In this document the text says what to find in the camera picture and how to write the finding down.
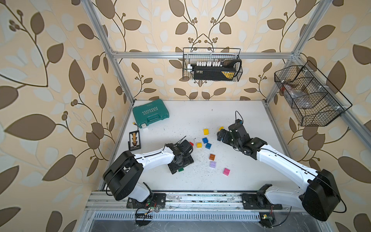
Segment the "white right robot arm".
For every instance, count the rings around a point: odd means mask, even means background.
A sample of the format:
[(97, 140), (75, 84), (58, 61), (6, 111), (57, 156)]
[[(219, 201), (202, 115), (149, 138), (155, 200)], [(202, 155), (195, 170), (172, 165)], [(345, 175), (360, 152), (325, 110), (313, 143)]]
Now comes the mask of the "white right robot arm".
[(261, 190), (269, 203), (301, 208), (317, 220), (326, 221), (337, 205), (343, 202), (331, 172), (309, 168), (278, 152), (266, 141), (251, 138), (241, 119), (237, 119), (228, 129), (219, 130), (217, 139), (269, 165), (298, 186), (297, 189), (263, 186)]

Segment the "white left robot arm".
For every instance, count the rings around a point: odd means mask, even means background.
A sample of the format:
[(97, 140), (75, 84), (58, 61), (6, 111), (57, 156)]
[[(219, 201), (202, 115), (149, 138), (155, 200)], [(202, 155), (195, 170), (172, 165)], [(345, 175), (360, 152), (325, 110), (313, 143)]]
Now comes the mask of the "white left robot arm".
[(106, 194), (120, 201), (128, 198), (127, 208), (164, 208), (165, 193), (154, 193), (146, 183), (138, 181), (144, 171), (167, 165), (171, 174), (194, 163), (193, 145), (187, 140), (165, 144), (163, 148), (144, 154), (123, 152), (105, 171)]

